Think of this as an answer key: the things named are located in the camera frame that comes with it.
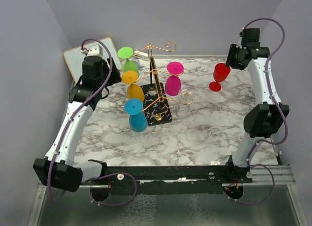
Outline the red wine glass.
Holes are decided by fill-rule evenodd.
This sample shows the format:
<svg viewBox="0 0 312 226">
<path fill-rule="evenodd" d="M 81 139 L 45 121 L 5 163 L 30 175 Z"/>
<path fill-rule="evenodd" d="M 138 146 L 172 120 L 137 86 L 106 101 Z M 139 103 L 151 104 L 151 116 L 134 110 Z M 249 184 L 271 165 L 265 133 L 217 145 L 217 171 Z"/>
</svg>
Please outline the red wine glass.
<svg viewBox="0 0 312 226">
<path fill-rule="evenodd" d="M 209 84 L 210 90 L 219 92 L 222 88 L 220 83 L 228 77 L 230 71 L 230 67 L 226 66 L 225 63 L 216 64 L 213 72 L 214 81 Z"/>
</svg>

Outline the green wine glass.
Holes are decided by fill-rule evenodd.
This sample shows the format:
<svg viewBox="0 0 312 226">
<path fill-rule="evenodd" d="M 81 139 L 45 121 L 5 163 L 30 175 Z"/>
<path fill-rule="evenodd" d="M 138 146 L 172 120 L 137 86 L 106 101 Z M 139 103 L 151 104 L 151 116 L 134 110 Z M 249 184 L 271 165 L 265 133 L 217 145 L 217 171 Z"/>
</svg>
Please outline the green wine glass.
<svg viewBox="0 0 312 226">
<path fill-rule="evenodd" d="M 131 47 L 122 47 L 117 52 L 118 57 L 125 60 L 122 67 L 123 72 L 125 73 L 127 71 L 134 71 L 137 73 L 137 75 L 139 75 L 137 64 L 130 60 L 133 54 L 134 51 Z"/>
</svg>

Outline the orange wine glass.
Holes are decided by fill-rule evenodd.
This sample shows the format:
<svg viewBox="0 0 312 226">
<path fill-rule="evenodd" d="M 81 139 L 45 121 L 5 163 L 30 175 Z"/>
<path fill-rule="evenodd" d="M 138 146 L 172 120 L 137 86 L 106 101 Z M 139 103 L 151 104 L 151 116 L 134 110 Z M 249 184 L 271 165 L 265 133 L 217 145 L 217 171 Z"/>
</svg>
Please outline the orange wine glass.
<svg viewBox="0 0 312 226">
<path fill-rule="evenodd" d="M 138 80 L 138 74 L 136 71 L 126 71 L 121 76 L 122 82 L 128 85 L 127 96 L 128 99 L 138 99 L 141 102 L 144 101 L 145 95 L 142 88 L 136 84 Z"/>
</svg>

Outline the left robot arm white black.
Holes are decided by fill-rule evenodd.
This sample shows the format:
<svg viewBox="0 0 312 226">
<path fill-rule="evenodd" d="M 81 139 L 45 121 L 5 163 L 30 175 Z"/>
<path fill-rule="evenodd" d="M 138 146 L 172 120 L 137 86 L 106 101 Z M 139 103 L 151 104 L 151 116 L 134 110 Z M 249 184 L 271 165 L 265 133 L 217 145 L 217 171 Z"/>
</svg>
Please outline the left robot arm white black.
<svg viewBox="0 0 312 226">
<path fill-rule="evenodd" d="M 70 90 L 67 111 L 51 148 L 33 168 L 41 183 L 47 187 L 75 192 L 81 183 L 92 179 L 96 184 L 106 182 L 108 173 L 100 161 L 87 161 L 75 166 L 74 159 L 82 132 L 103 98 L 103 89 L 121 81 L 112 58 L 86 56 L 82 75 Z"/>
</svg>

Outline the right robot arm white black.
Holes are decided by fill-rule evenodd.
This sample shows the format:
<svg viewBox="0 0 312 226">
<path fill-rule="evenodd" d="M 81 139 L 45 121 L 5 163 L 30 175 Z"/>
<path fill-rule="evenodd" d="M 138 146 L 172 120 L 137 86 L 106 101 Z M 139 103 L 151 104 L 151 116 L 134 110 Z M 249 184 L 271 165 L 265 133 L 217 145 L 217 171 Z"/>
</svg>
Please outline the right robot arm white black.
<svg viewBox="0 0 312 226">
<path fill-rule="evenodd" d="M 243 181 L 250 170 L 250 162 L 258 147 L 278 132 L 290 112 L 283 104 L 275 88 L 271 53 L 260 45 L 258 28 L 243 28 L 241 44 L 232 44 L 225 65 L 232 69 L 248 70 L 255 95 L 255 107 L 245 115 L 245 134 L 224 170 L 225 179 L 234 183 Z"/>
</svg>

